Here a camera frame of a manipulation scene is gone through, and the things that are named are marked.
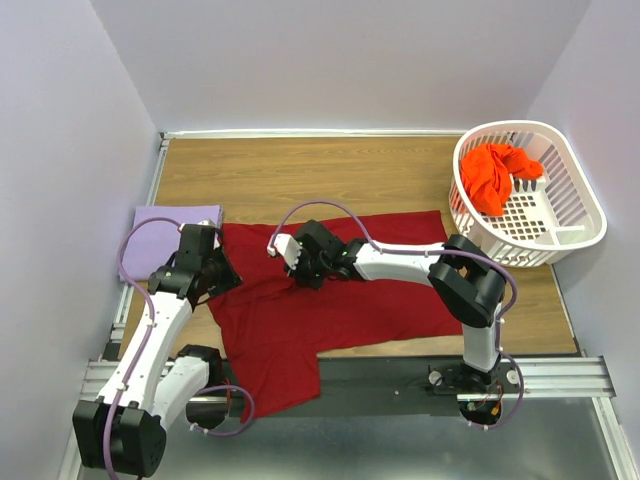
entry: basket rim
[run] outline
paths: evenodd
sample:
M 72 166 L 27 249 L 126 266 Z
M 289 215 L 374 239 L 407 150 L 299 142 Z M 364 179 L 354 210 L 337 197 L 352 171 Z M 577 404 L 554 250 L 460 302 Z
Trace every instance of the basket rim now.
M 523 126 L 535 125 L 537 127 L 541 127 L 543 129 L 549 130 L 551 133 L 558 136 L 564 142 L 565 147 L 567 147 L 574 163 L 578 168 L 578 171 L 582 176 L 582 179 L 584 181 L 585 187 L 587 188 L 587 191 L 591 195 L 591 198 L 596 207 L 598 215 L 600 216 L 602 227 L 600 228 L 600 231 L 593 236 L 593 238 L 589 240 L 585 240 L 583 242 L 574 243 L 571 245 L 535 245 L 535 247 L 525 245 L 524 243 L 521 243 L 519 240 L 515 240 L 511 236 L 505 234 L 502 230 L 497 230 L 493 228 L 488 222 L 486 222 L 482 218 L 482 215 L 472 205 L 471 199 L 469 199 L 469 196 L 467 195 L 467 192 L 465 191 L 462 185 L 462 178 L 460 178 L 460 150 L 462 148 L 462 145 L 471 135 L 476 133 L 478 130 L 485 129 L 485 128 L 493 128 L 493 127 L 495 128 L 500 127 L 501 129 L 504 129 L 504 127 L 513 126 L 513 125 L 523 125 Z M 453 178 L 454 178 L 455 187 L 458 190 L 458 195 L 460 195 L 460 198 L 462 199 L 465 207 L 473 217 L 474 221 L 477 222 L 479 225 L 481 225 L 483 228 L 485 228 L 485 230 L 491 232 L 491 235 L 494 235 L 495 237 L 498 238 L 498 240 L 501 240 L 504 243 L 508 243 L 510 245 L 514 245 L 519 248 L 532 250 L 532 251 L 564 252 L 567 250 L 579 250 L 581 248 L 586 248 L 586 247 L 595 245 L 600 240 L 602 240 L 602 238 L 604 237 L 607 231 L 607 217 L 605 216 L 604 211 L 600 206 L 600 202 L 598 201 L 598 198 L 595 196 L 595 193 L 593 192 L 593 189 L 591 188 L 591 185 L 589 184 L 589 181 L 587 180 L 587 177 L 585 176 L 584 171 L 582 170 L 582 166 L 580 165 L 580 162 L 578 162 L 576 155 L 573 149 L 571 148 L 571 144 L 567 140 L 567 137 L 565 137 L 564 134 L 560 132 L 560 130 L 546 123 L 538 122 L 535 120 L 502 120 L 498 122 L 483 123 L 482 125 L 478 125 L 477 127 L 474 127 L 468 130 L 462 137 L 460 137 L 460 139 L 458 140 L 458 143 L 456 143 L 455 149 L 453 150 Z

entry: folded garment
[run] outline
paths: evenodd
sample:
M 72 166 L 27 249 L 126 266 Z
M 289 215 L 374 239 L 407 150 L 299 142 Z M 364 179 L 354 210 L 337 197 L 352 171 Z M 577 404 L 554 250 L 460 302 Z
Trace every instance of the folded garment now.
M 385 243 L 430 244 L 447 238 L 437 211 L 362 221 L 373 238 Z M 323 223 L 342 241 L 362 237 L 351 218 Z M 287 225 L 283 233 L 299 226 Z M 257 417 L 320 394 L 319 352 L 461 333 L 460 323 L 425 285 L 376 280 L 325 281 L 318 291 L 296 286 L 282 259 L 267 256 L 273 231 L 268 225 L 224 225 L 226 253 L 244 283 L 209 302 L 238 383 L 256 401 Z
M 222 221 L 219 205 L 202 207 L 136 207 L 133 224 L 152 217 L 168 217 L 180 223 L 198 223 L 212 220 L 217 226 Z M 124 252 L 123 266 L 134 280 L 147 280 L 159 266 L 178 249 L 180 234 L 176 227 L 167 222 L 151 222 L 138 230 Z
M 479 212 L 502 215 L 513 185 L 509 174 L 535 180 L 544 174 L 539 162 L 529 159 L 522 148 L 483 143 L 460 162 L 460 177 L 465 192 Z

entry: red fabric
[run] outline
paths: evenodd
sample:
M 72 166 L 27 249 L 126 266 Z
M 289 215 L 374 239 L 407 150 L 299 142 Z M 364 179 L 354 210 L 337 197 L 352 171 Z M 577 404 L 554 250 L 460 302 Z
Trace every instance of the red fabric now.
M 437 211 L 374 215 L 362 221 L 374 239 L 385 243 L 446 239 Z M 362 237 L 350 218 L 323 223 L 343 241 Z M 294 233 L 299 226 L 288 225 L 283 232 Z M 318 352 L 461 333 L 460 323 L 424 285 L 327 280 L 318 291 L 297 287 L 285 275 L 282 258 L 266 253 L 273 230 L 268 225 L 225 223 L 225 250 L 244 283 L 209 302 L 238 383 L 256 401 L 256 417 L 320 395 Z

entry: gray floor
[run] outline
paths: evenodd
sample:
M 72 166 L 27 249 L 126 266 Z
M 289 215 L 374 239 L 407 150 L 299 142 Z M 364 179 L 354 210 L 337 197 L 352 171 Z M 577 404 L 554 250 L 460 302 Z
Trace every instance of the gray floor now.
M 104 480 L 87 471 L 84 480 Z M 498 430 L 423 415 L 261 419 L 239 437 L 176 421 L 154 480 L 614 479 L 590 399 L 526 400 Z

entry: wood grain surface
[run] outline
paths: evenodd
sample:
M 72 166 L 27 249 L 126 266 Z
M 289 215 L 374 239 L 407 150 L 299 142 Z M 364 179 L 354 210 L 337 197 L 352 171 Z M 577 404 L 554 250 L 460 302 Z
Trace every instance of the wood grain surface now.
M 440 210 L 446 230 L 452 154 L 456 137 L 269 138 L 171 140 L 156 205 L 220 204 L 225 221 L 278 223 L 294 205 L 333 199 L 359 215 Z M 344 214 L 310 206 L 291 222 Z M 576 347 L 548 266 L 512 269 L 519 301 L 509 312 L 503 345 L 512 353 L 566 353 Z M 134 295 L 122 343 L 128 345 L 143 308 Z M 224 352 L 220 329 L 198 307 L 172 355 L 187 343 Z M 462 353 L 462 337 L 386 342 L 324 352 L 322 356 L 436 355 Z

